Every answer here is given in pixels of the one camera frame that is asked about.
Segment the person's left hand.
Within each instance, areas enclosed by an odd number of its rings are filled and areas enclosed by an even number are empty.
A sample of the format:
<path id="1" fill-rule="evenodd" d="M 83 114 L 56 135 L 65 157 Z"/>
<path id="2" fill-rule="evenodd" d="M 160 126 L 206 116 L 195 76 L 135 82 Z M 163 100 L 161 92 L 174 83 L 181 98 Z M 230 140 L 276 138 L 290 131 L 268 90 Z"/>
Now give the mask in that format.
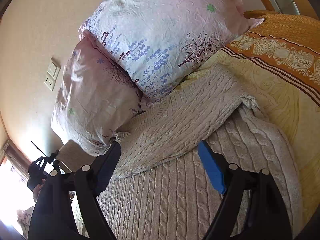
<path id="1" fill-rule="evenodd" d="M 41 192 L 43 188 L 43 184 L 38 184 L 34 189 L 33 189 L 33 199 L 34 199 L 34 202 L 37 201 L 38 197 L 39 197 L 39 194 Z"/>

